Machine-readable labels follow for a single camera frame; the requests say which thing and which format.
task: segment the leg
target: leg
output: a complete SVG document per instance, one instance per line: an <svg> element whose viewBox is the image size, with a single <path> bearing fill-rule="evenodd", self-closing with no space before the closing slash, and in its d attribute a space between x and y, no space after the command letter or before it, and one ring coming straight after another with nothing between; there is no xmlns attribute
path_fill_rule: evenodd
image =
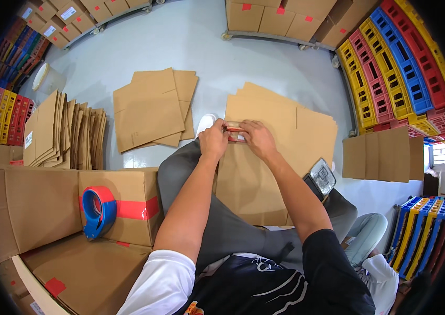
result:
<svg viewBox="0 0 445 315"><path fill-rule="evenodd" d="M348 202L336 189L329 193L324 202L333 231L341 243L357 218L357 208Z"/></svg>
<svg viewBox="0 0 445 315"><path fill-rule="evenodd" d="M345 249L352 267L359 266L377 246L387 229L387 219L380 213L360 216L349 231L348 236L356 239Z"/></svg>

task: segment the caster wheel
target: caster wheel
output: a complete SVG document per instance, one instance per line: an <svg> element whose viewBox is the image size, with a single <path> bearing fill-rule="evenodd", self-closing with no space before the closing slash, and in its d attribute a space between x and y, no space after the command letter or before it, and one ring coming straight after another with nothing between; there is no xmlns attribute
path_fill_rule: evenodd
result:
<svg viewBox="0 0 445 315"><path fill-rule="evenodd" d="M222 35L221 35L221 39L223 40L223 41L229 41L230 39L232 39L233 38L233 35L230 35L230 34L228 34L227 32L224 32Z"/></svg>
<svg viewBox="0 0 445 315"><path fill-rule="evenodd" d="M331 59L331 64L333 65L333 68L338 69L340 67L340 60L338 59L337 55L335 55L333 59Z"/></svg>

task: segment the black shirt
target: black shirt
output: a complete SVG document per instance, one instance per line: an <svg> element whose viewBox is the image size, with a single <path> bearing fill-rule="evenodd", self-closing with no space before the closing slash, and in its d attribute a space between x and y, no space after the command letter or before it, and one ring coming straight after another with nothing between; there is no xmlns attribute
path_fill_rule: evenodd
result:
<svg viewBox="0 0 445 315"><path fill-rule="evenodd" d="M305 276L257 255L225 259L198 279L175 314L375 314L333 230L316 231L303 243Z"/></svg>

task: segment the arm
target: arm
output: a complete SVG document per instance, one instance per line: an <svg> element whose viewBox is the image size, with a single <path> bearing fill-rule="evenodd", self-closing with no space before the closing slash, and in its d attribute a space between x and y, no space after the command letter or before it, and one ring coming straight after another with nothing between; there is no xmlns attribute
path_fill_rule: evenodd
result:
<svg viewBox="0 0 445 315"><path fill-rule="evenodd" d="M227 147L228 133L221 132L224 125L225 121L218 119L214 126L200 133L198 165L165 216L153 250L177 251L196 263L207 225L215 168Z"/></svg>
<svg viewBox="0 0 445 315"><path fill-rule="evenodd" d="M263 123L244 120L240 127L246 131L241 134L252 152L273 173L301 242L315 231L333 229L324 205L277 151L273 135Z"/></svg>

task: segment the packing tape roll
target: packing tape roll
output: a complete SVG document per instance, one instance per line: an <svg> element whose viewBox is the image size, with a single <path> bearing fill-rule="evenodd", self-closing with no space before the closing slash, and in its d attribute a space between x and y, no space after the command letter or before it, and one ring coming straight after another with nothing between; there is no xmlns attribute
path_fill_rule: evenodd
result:
<svg viewBox="0 0 445 315"><path fill-rule="evenodd" d="M88 240L103 236L108 232L118 212L112 192L105 186L90 186L82 193L82 209L86 216L83 228Z"/></svg>

